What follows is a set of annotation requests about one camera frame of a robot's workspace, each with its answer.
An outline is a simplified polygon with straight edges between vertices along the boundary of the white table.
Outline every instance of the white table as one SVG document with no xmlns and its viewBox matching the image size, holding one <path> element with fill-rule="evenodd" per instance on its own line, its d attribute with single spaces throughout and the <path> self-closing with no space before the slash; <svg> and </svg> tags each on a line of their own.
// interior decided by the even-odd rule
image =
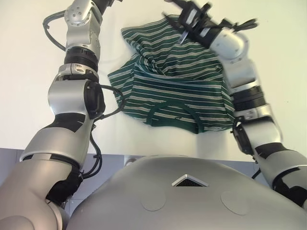
<svg viewBox="0 0 307 230">
<path fill-rule="evenodd" d="M 205 1 L 198 0 L 200 5 Z M 68 7 L 71 0 L 10 0 L 0 2 L 0 148 L 24 149 L 33 135 L 53 121 L 47 91 L 64 52 L 45 36 L 43 19 Z M 250 57 L 255 61 L 266 99 L 283 130 L 284 144 L 307 155 L 307 8 L 305 0 L 211 0 L 210 15 L 233 22 L 258 18 L 260 26 L 246 31 Z M 104 15 L 100 41 L 100 83 L 117 70 L 132 52 L 120 29 L 162 18 L 161 12 L 179 13 L 163 0 L 115 2 Z M 66 24 L 57 20 L 50 32 L 65 43 Z M 107 111 L 116 108 L 105 92 Z M 216 160 L 251 161 L 241 153 L 229 131 L 194 135 L 174 127 L 150 127 L 119 114 L 98 123 L 94 131 L 102 153 L 179 154 Z"/>
</svg>

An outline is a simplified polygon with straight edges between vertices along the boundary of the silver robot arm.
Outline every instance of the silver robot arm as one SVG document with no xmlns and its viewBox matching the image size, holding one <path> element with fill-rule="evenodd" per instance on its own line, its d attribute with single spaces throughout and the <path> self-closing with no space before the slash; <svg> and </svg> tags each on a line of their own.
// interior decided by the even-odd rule
<svg viewBox="0 0 307 230">
<path fill-rule="evenodd" d="M 253 62 L 248 58 L 248 39 L 240 30 L 257 26 L 256 20 L 232 25 L 211 21 L 209 4 L 199 9 L 192 1 L 174 0 L 183 8 L 179 24 L 187 35 L 215 52 L 223 65 L 224 79 L 235 107 L 233 134 L 238 146 L 258 162 L 273 190 L 294 201 L 307 211 L 307 159 L 300 153 L 286 149 L 271 106 L 266 103 Z M 179 31 L 177 22 L 170 24 Z"/>
<path fill-rule="evenodd" d="M 55 120 L 33 137 L 0 187 L 1 230 L 67 226 L 63 207 L 83 180 L 80 169 L 93 123 L 105 110 L 98 35 L 102 14 L 113 1 L 75 0 L 62 12 L 68 25 L 66 57 L 48 92 Z"/>
</svg>

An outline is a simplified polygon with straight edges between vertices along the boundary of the black cable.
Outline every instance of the black cable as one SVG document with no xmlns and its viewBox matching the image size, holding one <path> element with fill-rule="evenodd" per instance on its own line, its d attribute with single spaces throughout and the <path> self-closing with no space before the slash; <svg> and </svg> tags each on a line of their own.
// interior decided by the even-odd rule
<svg viewBox="0 0 307 230">
<path fill-rule="evenodd" d="M 93 135 L 92 135 L 92 131 L 91 131 L 91 134 L 90 134 L 90 142 L 91 142 L 91 144 L 93 145 L 93 147 L 94 147 L 94 149 L 96 151 L 96 155 L 94 156 L 94 157 L 96 157 L 96 161 L 95 161 L 94 166 L 90 169 L 90 171 L 88 171 L 87 173 L 83 173 L 82 174 L 82 178 L 83 179 L 88 179 L 90 177 L 95 176 L 97 173 L 99 173 L 99 171 L 101 170 L 101 167 L 102 167 L 101 150 L 98 147 L 98 145 L 96 144 L 96 142 L 94 141 L 94 138 L 93 138 Z"/>
<path fill-rule="evenodd" d="M 111 90 L 111 91 L 113 91 L 114 94 L 118 93 L 122 97 L 122 101 L 121 101 L 121 104 L 120 104 L 120 106 L 118 107 L 117 110 L 115 110 L 114 112 L 112 112 L 110 114 L 107 114 L 107 115 L 101 115 L 100 117 L 98 117 L 98 118 L 96 118 L 94 120 L 93 127 L 92 127 L 92 130 L 91 130 L 91 133 L 90 133 L 90 142 L 91 142 L 91 144 L 93 145 L 93 147 L 94 147 L 94 149 L 96 151 L 96 155 L 94 156 L 94 158 L 96 158 L 96 161 L 95 161 L 93 167 L 90 169 L 90 171 L 88 171 L 86 173 L 82 173 L 83 179 L 88 179 L 90 177 L 93 177 L 93 176 L 97 175 L 99 173 L 99 171 L 101 170 L 101 167 L 102 167 L 102 154 L 101 154 L 101 150 L 98 147 L 98 145 L 96 144 L 96 142 L 94 141 L 94 138 L 93 138 L 93 135 L 92 135 L 92 131 L 96 127 L 95 126 L 95 122 L 98 121 L 98 120 L 102 120 L 102 119 L 105 119 L 107 117 L 110 117 L 112 115 L 115 115 L 115 114 L 119 113 L 120 111 L 123 110 L 123 108 L 125 107 L 125 104 L 126 104 L 126 99 L 125 99 L 123 93 L 120 90 L 118 90 L 118 89 L 116 89 L 116 88 L 114 88 L 112 86 L 107 86 L 107 85 L 100 85 L 100 87 L 102 89 Z"/>
<path fill-rule="evenodd" d="M 258 169 L 258 171 L 251 178 L 255 179 L 260 173 L 261 173 L 261 170 Z"/>
<path fill-rule="evenodd" d="M 61 11 L 61 12 L 57 12 L 57 13 L 54 13 L 50 16 L 48 16 L 47 18 L 44 19 L 43 21 L 43 27 L 44 27 L 44 30 L 45 30 L 45 33 L 47 35 L 47 37 L 49 38 L 49 40 L 54 44 L 56 45 L 58 48 L 60 48 L 61 50 L 65 51 L 66 48 L 65 46 L 61 45 L 56 39 L 54 39 L 52 37 L 52 35 L 49 33 L 48 29 L 50 28 L 49 27 L 49 23 L 53 20 L 56 20 L 56 19 L 59 19 L 59 18 L 62 18 L 64 17 L 64 13 L 65 11 Z"/>
<path fill-rule="evenodd" d="M 100 87 L 102 89 L 111 90 L 111 91 L 113 91 L 114 94 L 118 93 L 121 96 L 122 100 L 121 100 L 121 104 L 119 105 L 117 110 L 115 110 L 112 113 L 107 114 L 107 115 L 101 115 L 100 117 L 96 118 L 94 122 L 96 122 L 98 120 L 105 119 L 107 117 L 110 117 L 110 116 L 113 116 L 113 115 L 119 113 L 120 111 L 122 111 L 124 109 L 126 102 L 127 102 L 123 93 L 119 89 L 116 89 L 116 88 L 114 88 L 112 86 L 108 86 L 108 85 L 100 85 Z"/>
</svg>

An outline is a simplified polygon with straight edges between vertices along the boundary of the vent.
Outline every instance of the vent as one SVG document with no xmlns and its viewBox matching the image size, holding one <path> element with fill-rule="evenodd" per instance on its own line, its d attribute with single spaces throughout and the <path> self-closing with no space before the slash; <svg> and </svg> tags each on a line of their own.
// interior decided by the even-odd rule
<svg viewBox="0 0 307 230">
<path fill-rule="evenodd" d="M 209 185 L 193 176 L 185 174 L 172 183 L 174 187 L 208 187 Z"/>
</svg>

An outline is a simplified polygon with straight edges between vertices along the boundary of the green fabric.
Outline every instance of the green fabric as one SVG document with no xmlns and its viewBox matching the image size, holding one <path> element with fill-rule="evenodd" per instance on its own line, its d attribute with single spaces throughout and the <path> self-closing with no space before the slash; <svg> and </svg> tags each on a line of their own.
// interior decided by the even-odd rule
<svg viewBox="0 0 307 230">
<path fill-rule="evenodd" d="M 210 50 L 189 39 L 178 44 L 181 35 L 165 19 L 124 28 L 122 35 L 137 54 L 108 77 L 127 99 L 124 113 L 154 127 L 193 133 L 232 126 L 222 65 Z"/>
</svg>

